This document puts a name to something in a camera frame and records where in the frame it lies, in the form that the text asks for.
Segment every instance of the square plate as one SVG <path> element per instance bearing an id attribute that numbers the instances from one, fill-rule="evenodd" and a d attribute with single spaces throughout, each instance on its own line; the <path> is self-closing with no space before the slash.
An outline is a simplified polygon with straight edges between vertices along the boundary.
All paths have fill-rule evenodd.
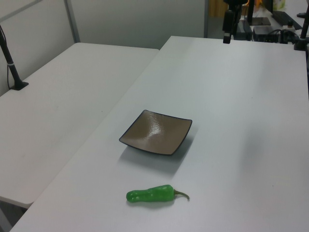
<path id="1" fill-rule="evenodd" d="M 119 141 L 160 155 L 172 155 L 186 138 L 192 120 L 144 110 Z"/>

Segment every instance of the black device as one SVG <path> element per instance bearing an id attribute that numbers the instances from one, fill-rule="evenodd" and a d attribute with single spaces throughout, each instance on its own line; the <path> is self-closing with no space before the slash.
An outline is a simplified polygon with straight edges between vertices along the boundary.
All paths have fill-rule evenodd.
<path id="1" fill-rule="evenodd" d="M 271 10 L 273 6 L 273 0 L 263 0 L 263 4 L 266 2 L 267 5 L 271 4 Z M 248 6 L 248 16 L 247 21 L 251 26 L 269 26 L 270 21 L 267 17 L 254 17 L 253 18 L 253 9 L 254 9 L 254 0 L 249 1 Z"/>
<path id="2" fill-rule="evenodd" d="M 228 10 L 225 12 L 222 30 L 225 32 L 223 43 L 229 44 L 231 36 L 237 33 L 237 26 L 241 16 L 242 5 L 247 0 L 224 0 L 228 4 Z"/>
<path id="3" fill-rule="evenodd" d="M 284 11 L 273 11 L 272 16 L 281 26 L 288 25 L 289 21 L 292 21 L 295 30 L 302 29 L 302 27 Z"/>
<path id="4" fill-rule="evenodd" d="M 234 40 L 247 40 L 252 39 L 252 30 L 247 20 L 240 20 L 237 25 L 237 31 L 234 35 Z"/>
<path id="5" fill-rule="evenodd" d="M 2 49 L 3 54 L 5 56 L 7 65 L 10 68 L 10 71 L 11 71 L 12 76 L 13 76 L 14 81 L 15 81 L 15 85 L 11 89 L 14 89 L 14 90 L 23 89 L 25 86 L 28 85 L 28 83 L 21 81 L 20 78 L 19 78 L 18 72 L 16 70 L 16 67 L 14 65 L 10 51 L 8 49 L 8 46 L 7 46 L 7 43 L 6 43 L 6 38 L 5 38 L 5 35 L 4 35 L 4 32 L 3 32 L 1 26 L 0 26 L 0 46 L 1 46 L 1 49 Z"/>
<path id="6" fill-rule="evenodd" d="M 299 17 L 299 18 L 305 18 L 305 16 L 306 16 L 306 13 L 299 13 L 299 14 L 297 14 L 297 17 Z"/>
<path id="7" fill-rule="evenodd" d="M 255 26 L 253 29 L 253 38 L 256 42 L 278 43 L 279 34 L 276 33 L 273 26 Z"/>

